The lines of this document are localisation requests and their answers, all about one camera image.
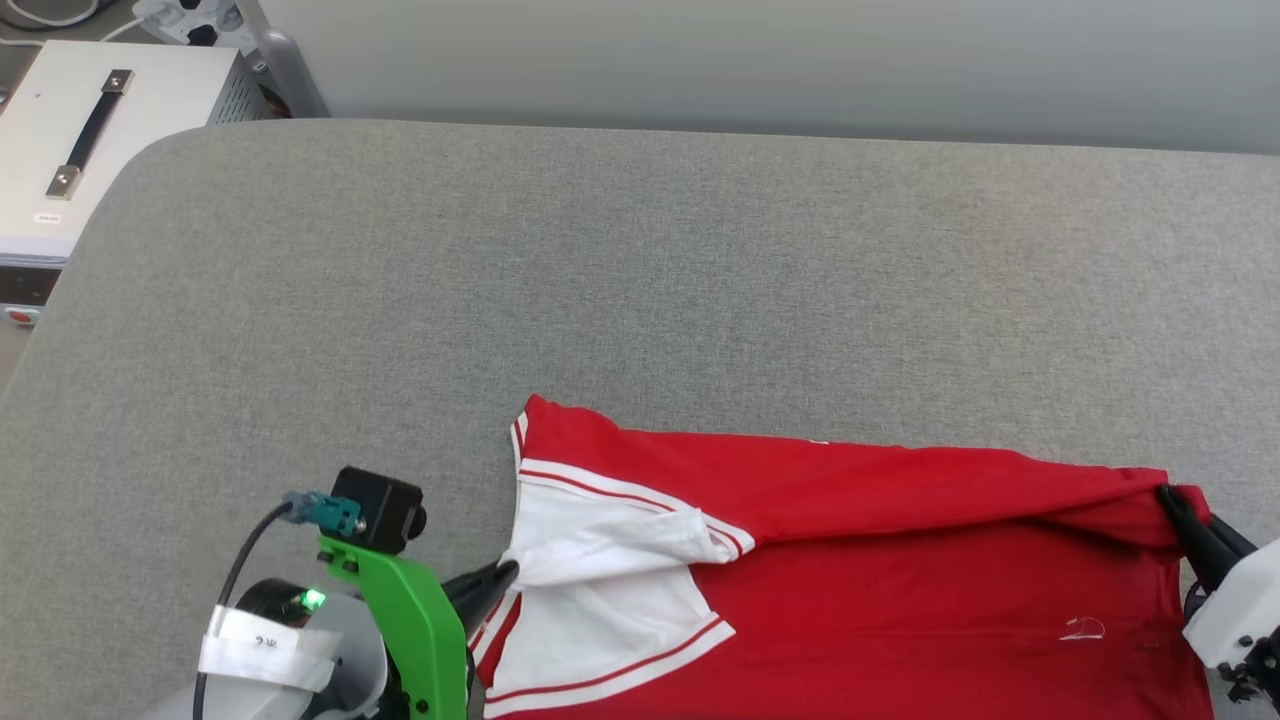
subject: shirt logo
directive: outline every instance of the shirt logo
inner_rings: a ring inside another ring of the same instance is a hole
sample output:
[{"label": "shirt logo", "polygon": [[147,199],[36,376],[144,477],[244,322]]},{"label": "shirt logo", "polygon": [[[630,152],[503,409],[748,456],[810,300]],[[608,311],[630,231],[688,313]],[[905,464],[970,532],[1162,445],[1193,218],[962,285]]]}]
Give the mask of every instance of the shirt logo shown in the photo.
[{"label": "shirt logo", "polygon": [[1068,634],[1060,641],[1101,641],[1107,634],[1106,626],[1097,618],[1071,618],[1066,621]]}]

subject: black handle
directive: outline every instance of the black handle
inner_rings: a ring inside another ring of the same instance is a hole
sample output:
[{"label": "black handle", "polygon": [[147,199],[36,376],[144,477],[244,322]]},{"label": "black handle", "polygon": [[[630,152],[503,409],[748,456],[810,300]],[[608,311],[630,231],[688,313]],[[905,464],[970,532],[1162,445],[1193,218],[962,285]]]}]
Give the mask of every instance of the black handle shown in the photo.
[{"label": "black handle", "polygon": [[84,127],[81,129],[79,137],[76,138],[76,145],[72,147],[67,163],[54,173],[54,179],[50,181],[49,190],[45,191],[46,197],[72,199],[72,193],[76,192],[76,186],[79,184],[84,168],[88,165],[90,155],[93,154],[93,146],[97,145],[97,138],[102,135],[102,128],[111,119],[111,111],[115,110],[120,97],[124,97],[124,94],[129,91],[132,82],[133,70],[111,70],[106,76],[106,82],[102,83],[102,96],[97,99],[97,105],[93,105],[93,111],[84,120]]}]

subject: shirt sleeve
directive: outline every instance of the shirt sleeve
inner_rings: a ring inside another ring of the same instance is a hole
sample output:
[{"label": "shirt sleeve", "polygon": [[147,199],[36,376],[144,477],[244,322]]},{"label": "shirt sleeve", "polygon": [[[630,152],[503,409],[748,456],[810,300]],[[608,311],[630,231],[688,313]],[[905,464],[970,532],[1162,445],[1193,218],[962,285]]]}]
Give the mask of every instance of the shirt sleeve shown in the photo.
[{"label": "shirt sleeve", "polygon": [[[526,460],[676,497],[753,543],[1023,518],[1152,550],[1178,547],[1153,492],[1167,475],[1156,469],[1047,462],[1009,450],[631,430],[538,396],[525,418]],[[1207,518],[1197,488],[1183,495]]]}]

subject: power strip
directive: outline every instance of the power strip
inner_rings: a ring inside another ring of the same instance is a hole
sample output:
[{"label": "power strip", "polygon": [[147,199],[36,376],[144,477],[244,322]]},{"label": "power strip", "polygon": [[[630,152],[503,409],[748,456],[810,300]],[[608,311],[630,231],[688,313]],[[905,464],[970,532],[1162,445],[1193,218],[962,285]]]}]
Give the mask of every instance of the power strip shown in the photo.
[{"label": "power strip", "polygon": [[255,73],[266,69],[236,0],[138,0],[133,15],[168,45],[236,47]]}]

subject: white wall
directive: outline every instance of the white wall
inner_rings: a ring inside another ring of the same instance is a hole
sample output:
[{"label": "white wall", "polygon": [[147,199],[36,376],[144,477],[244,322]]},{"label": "white wall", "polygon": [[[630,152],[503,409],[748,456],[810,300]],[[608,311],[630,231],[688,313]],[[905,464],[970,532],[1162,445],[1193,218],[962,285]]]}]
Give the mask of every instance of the white wall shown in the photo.
[{"label": "white wall", "polygon": [[1280,151],[1277,0],[259,0],[339,117]]}]

